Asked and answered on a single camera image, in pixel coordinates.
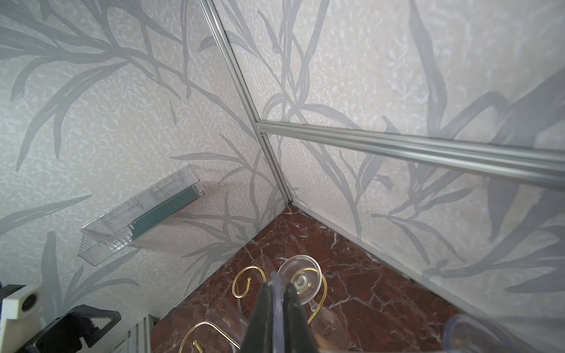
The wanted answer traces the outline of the clear plastic wall bin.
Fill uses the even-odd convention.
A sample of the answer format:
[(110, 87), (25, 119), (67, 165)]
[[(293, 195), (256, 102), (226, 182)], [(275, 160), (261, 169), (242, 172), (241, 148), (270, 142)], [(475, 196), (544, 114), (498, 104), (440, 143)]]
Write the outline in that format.
[(98, 266), (204, 195), (200, 178), (184, 166), (83, 226), (78, 256)]

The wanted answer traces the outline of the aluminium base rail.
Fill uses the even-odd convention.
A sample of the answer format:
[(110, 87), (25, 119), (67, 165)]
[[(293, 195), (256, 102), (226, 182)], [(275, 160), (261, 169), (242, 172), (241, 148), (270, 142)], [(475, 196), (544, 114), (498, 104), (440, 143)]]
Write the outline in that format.
[(159, 318), (148, 315), (107, 350), (109, 353), (151, 353), (151, 334)]

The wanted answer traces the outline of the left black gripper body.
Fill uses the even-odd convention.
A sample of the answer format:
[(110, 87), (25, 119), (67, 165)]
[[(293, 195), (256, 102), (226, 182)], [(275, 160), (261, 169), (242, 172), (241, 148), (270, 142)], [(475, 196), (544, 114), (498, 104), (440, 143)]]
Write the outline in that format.
[(82, 342), (76, 329), (63, 325), (41, 330), (16, 351), (75, 353), (81, 349)]

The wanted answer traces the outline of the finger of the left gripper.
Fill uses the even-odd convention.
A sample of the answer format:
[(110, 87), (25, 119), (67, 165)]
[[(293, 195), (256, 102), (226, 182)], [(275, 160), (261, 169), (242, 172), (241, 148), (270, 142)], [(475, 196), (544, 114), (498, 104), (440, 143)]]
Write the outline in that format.
[(50, 329), (51, 349), (92, 348), (122, 320), (119, 311), (103, 310), (86, 304), (58, 318)]

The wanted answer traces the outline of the aluminium frame crossbar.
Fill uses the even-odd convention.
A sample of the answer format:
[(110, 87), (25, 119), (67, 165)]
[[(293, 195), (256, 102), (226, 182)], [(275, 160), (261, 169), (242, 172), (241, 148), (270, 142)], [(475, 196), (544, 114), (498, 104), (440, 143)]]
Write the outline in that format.
[(260, 121), (259, 132), (564, 190), (564, 153), (337, 127)]

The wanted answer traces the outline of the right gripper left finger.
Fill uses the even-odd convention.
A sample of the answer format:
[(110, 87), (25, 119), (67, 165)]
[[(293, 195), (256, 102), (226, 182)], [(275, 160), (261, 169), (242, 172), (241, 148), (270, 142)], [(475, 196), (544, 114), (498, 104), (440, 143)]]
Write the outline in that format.
[(273, 289), (264, 283), (258, 294), (249, 326), (241, 344), (241, 353), (272, 352)]

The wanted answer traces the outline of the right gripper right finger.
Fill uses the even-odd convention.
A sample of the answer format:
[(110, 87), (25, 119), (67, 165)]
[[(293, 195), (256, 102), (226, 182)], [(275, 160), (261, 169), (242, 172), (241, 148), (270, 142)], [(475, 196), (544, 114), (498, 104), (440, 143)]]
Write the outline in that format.
[(318, 353), (303, 305), (292, 283), (285, 287), (283, 297), (285, 353)]

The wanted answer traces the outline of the clear wine glass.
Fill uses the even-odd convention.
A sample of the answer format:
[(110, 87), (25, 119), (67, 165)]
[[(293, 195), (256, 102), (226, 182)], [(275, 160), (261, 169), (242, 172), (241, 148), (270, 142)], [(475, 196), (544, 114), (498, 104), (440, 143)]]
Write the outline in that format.
[(249, 266), (239, 270), (231, 279), (227, 294), (211, 305), (207, 313), (209, 321), (241, 344), (251, 316), (244, 313), (244, 305), (255, 305), (261, 286), (269, 282), (274, 271), (274, 264), (266, 255), (256, 257)]
[(325, 307), (328, 283), (319, 263), (312, 257), (299, 254), (290, 257), (278, 269), (283, 282), (290, 282), (297, 290), (298, 299), (306, 310), (308, 327), (317, 346), (328, 352), (346, 351), (349, 334), (339, 317)]
[(447, 321), (440, 352), (535, 352), (525, 341), (486, 319), (456, 315)]

